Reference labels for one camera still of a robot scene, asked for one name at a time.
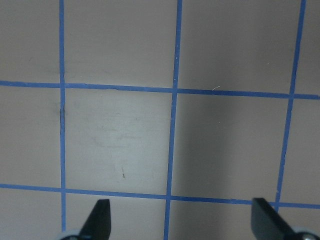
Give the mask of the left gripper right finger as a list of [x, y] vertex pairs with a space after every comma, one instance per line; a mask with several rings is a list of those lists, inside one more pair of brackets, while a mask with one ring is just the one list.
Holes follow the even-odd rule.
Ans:
[[256, 240], [287, 240], [295, 231], [264, 198], [253, 198], [251, 230]]

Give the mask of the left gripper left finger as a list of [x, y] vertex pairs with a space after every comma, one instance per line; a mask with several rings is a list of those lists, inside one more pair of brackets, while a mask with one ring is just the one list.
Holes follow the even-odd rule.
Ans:
[[108, 240], [111, 235], [111, 205], [109, 199], [99, 199], [82, 226], [80, 240]]

